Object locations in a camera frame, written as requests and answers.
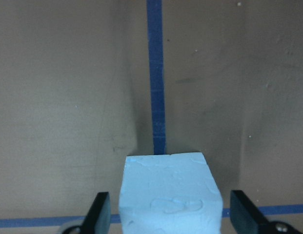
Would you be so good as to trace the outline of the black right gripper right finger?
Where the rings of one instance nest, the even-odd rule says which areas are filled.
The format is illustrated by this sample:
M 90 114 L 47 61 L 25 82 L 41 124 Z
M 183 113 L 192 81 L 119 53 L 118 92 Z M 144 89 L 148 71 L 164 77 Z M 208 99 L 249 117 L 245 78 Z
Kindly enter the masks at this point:
M 230 221 L 238 234 L 280 234 L 276 222 L 270 222 L 241 190 L 230 193 Z

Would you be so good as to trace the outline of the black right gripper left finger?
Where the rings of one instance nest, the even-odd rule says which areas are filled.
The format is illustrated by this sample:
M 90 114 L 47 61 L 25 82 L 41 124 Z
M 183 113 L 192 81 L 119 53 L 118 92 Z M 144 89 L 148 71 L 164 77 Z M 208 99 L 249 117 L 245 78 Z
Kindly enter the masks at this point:
M 81 227 L 81 234 L 107 234 L 110 228 L 111 206 L 109 192 L 96 195 Z

